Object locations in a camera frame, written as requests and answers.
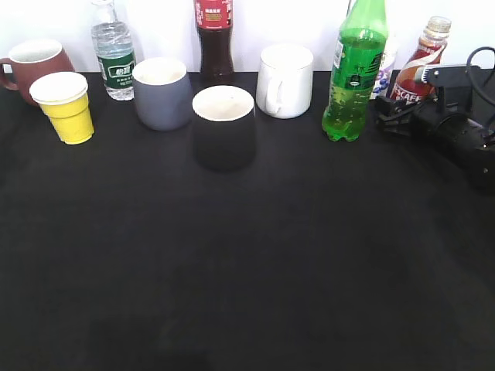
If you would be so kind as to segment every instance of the bottle cap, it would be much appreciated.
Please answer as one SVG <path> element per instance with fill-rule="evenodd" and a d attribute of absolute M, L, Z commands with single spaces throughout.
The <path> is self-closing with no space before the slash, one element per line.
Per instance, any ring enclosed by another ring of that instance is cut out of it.
<path fill-rule="evenodd" d="M 91 0 L 94 5 L 108 5 L 114 2 L 114 0 Z"/>
<path fill-rule="evenodd" d="M 426 26 L 426 32 L 434 36 L 447 37 L 452 21 L 443 17 L 431 17 Z"/>

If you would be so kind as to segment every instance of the brown mug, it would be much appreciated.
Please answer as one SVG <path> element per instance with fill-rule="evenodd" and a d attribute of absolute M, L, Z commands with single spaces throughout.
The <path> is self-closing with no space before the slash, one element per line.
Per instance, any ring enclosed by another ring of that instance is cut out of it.
<path fill-rule="evenodd" d="M 4 64 L 12 66 L 15 83 L 5 75 Z M 38 104 L 29 94 L 32 83 L 40 77 L 55 72 L 74 72 L 65 50 L 56 40 L 29 40 L 14 46 L 8 58 L 0 59 L 0 85 L 18 90 L 24 100 L 33 106 Z"/>

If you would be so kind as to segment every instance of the white wall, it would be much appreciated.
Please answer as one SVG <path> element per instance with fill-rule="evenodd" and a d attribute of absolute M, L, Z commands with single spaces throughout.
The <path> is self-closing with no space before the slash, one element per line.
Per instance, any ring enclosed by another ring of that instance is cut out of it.
<path fill-rule="evenodd" d="M 465 63 L 478 46 L 494 46 L 493 0 L 388 0 L 389 22 L 398 28 L 401 44 L 396 68 L 415 49 L 431 15 L 452 20 L 444 63 Z M 132 31 L 138 60 L 175 56 L 188 69 L 200 66 L 200 47 L 193 0 L 115 0 L 119 17 Z M 347 0 L 234 0 L 232 50 L 238 71 L 255 71 L 263 47 L 281 41 L 301 43 L 315 54 L 315 69 L 329 70 L 337 30 Z M 97 71 L 90 40 L 90 0 L 3 0 L 0 57 L 23 40 L 51 37 L 65 45 L 78 71 Z M 483 54 L 477 62 L 493 64 Z"/>

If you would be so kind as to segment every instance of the green bottle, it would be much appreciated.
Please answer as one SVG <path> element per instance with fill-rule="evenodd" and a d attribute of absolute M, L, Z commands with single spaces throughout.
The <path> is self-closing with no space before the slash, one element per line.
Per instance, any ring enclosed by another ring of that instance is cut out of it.
<path fill-rule="evenodd" d="M 331 141 L 355 141 L 388 38 L 385 0 L 357 0 L 339 31 L 323 130 Z"/>

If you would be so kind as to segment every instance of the cup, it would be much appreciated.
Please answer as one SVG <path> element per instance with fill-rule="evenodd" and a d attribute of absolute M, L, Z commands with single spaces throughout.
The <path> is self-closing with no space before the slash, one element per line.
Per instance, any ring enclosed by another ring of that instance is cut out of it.
<path fill-rule="evenodd" d="M 294 44 L 277 44 L 261 52 L 256 103 L 276 118 L 304 114 L 311 104 L 312 53 Z"/>
<path fill-rule="evenodd" d="M 4 64 L 12 67 L 16 83 L 5 75 Z M 51 39 L 29 40 L 14 46 L 8 58 L 0 59 L 0 85 L 18 90 L 27 103 L 37 106 L 29 95 L 32 83 L 40 77 L 61 71 L 74 71 L 62 44 Z"/>
<path fill-rule="evenodd" d="M 132 71 L 139 119 L 158 131 L 181 128 L 191 120 L 193 90 L 186 65 L 173 58 L 151 58 Z"/>
<path fill-rule="evenodd" d="M 193 149 L 200 164 L 231 171 L 254 159 L 254 99 L 246 90 L 227 85 L 202 90 L 193 111 Z"/>
<path fill-rule="evenodd" d="M 78 145 L 93 136 L 87 81 L 83 75 L 51 73 L 35 81 L 29 92 L 52 122 L 61 141 Z"/>

